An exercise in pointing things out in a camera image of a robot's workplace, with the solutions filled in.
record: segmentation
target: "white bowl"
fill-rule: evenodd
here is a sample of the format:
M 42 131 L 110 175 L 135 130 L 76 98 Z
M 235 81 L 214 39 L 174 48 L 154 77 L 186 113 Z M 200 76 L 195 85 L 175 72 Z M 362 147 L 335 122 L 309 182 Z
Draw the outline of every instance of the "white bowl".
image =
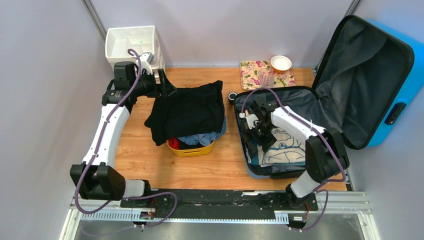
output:
M 284 72 L 292 67 L 292 61 L 286 56 L 273 56 L 271 58 L 271 66 L 277 72 Z

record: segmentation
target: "white wall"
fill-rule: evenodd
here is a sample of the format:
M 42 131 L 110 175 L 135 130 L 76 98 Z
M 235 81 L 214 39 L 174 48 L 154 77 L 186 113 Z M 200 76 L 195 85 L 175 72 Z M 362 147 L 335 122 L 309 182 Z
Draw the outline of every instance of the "white wall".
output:
M 357 15 L 424 43 L 422 0 L 362 0 Z M 423 239 L 424 90 L 378 147 L 349 151 L 356 190 L 366 191 L 384 240 Z
M 315 66 L 352 0 L 92 0 L 105 28 L 156 25 L 165 63 Z
M 56 240 L 112 69 L 79 0 L 0 2 L 0 239 Z

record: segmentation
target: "suitcase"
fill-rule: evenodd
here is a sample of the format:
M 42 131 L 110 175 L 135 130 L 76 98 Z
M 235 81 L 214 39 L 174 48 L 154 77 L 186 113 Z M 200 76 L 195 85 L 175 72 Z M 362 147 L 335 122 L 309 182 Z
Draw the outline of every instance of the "suitcase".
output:
M 360 150 L 383 142 L 403 111 L 424 84 L 424 44 L 376 21 L 346 16 L 337 26 L 325 51 L 312 87 L 274 88 L 281 102 L 324 128 L 336 128 L 344 144 Z M 240 132 L 243 102 L 250 92 L 234 98 Z M 251 95 L 271 103 L 266 90 Z M 295 178 L 303 164 L 250 164 L 246 143 L 240 137 L 247 172 L 254 178 Z

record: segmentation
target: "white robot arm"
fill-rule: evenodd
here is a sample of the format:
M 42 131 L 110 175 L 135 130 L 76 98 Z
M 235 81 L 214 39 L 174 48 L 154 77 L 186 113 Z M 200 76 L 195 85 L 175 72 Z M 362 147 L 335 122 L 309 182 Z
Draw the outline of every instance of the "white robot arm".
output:
M 274 127 L 279 127 L 305 144 L 306 170 L 288 186 L 288 190 L 292 191 L 297 199 L 306 197 L 328 178 L 340 173 L 335 160 L 328 149 L 323 146 L 317 132 L 327 138 L 342 167 L 344 169 L 349 167 L 349 159 L 342 135 L 337 129 L 325 129 L 322 126 L 315 125 L 293 112 L 290 107 L 281 107 L 277 102 L 268 103 L 263 99 L 258 99 L 253 102 L 252 106 L 250 114 L 239 114 L 239 117 L 245 119 L 246 123 L 244 130 L 246 134 L 244 136 L 248 137 L 244 137 L 245 142 L 255 140 L 266 152 L 276 141 L 271 130 Z
M 141 197 L 150 194 L 150 185 L 147 180 L 126 179 L 114 170 L 114 167 L 118 142 L 137 97 L 165 98 L 177 90 L 168 81 L 163 69 L 158 69 L 159 83 L 156 82 L 150 65 L 152 60 L 153 55 L 151 53 L 143 53 L 140 56 L 140 66 L 129 61 L 115 64 L 115 78 L 110 82 L 106 93 L 102 96 L 101 104 L 103 107 L 101 108 L 100 122 L 94 140 L 82 159 L 82 164 L 74 164 L 70 169 L 70 176 L 75 186 L 78 187 L 78 182 L 85 168 L 88 167 L 78 189 L 81 198 L 118 201 L 122 198 Z M 135 68 L 142 68 L 137 83 L 135 83 L 137 79 Z M 123 101 L 122 104 L 116 108 L 120 101 Z M 104 127 L 107 116 L 114 108 L 116 110 Z M 93 162 L 87 164 L 94 156 Z

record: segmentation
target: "wooden floor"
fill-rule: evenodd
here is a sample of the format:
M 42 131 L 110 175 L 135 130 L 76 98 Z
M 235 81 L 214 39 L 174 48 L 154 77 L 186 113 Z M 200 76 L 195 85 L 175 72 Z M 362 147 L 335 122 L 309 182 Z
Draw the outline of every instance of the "wooden floor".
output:
M 245 168 L 233 106 L 229 92 L 241 93 L 239 68 L 167 68 L 166 76 L 177 88 L 198 87 L 216 80 L 223 81 L 222 95 L 227 120 L 226 133 L 216 140 L 211 153 L 178 157 L 166 144 L 156 146 L 144 122 L 150 115 L 154 99 L 139 97 L 123 128 L 116 152 L 115 169 L 129 179 L 149 180 L 152 188 L 284 190 L 294 179 L 254 179 Z M 311 86 L 312 70 L 295 68 L 296 85 Z M 344 183 L 332 182 L 328 190 L 346 191 Z

